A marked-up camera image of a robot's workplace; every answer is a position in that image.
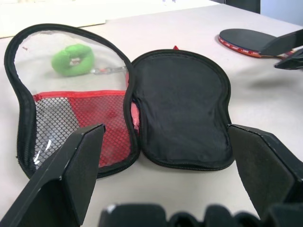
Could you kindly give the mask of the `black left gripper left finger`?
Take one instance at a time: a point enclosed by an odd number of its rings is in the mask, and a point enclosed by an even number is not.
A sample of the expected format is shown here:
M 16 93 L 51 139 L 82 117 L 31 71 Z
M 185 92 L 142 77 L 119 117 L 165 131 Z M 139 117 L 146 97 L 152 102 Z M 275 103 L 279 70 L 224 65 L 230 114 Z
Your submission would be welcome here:
M 95 187 L 106 128 L 80 128 L 36 170 L 2 227 L 80 227 Z

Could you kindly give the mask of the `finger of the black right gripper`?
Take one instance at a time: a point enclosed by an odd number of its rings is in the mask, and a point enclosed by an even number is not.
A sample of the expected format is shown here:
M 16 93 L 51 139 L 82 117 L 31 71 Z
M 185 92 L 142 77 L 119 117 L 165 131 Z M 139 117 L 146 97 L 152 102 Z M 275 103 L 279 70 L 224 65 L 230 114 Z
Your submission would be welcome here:
M 275 65 L 277 69 L 283 70 L 302 70 L 303 69 L 303 50 L 299 49 L 282 59 Z
M 276 37 L 260 51 L 263 56 L 278 56 L 303 45 L 303 30 Z

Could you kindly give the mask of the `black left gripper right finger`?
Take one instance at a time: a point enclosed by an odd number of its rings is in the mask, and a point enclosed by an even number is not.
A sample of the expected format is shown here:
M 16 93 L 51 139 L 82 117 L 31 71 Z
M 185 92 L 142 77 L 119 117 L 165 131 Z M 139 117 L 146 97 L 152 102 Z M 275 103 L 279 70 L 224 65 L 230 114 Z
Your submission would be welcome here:
M 258 215 L 277 203 L 303 201 L 303 163 L 274 134 L 230 124 L 233 155 Z

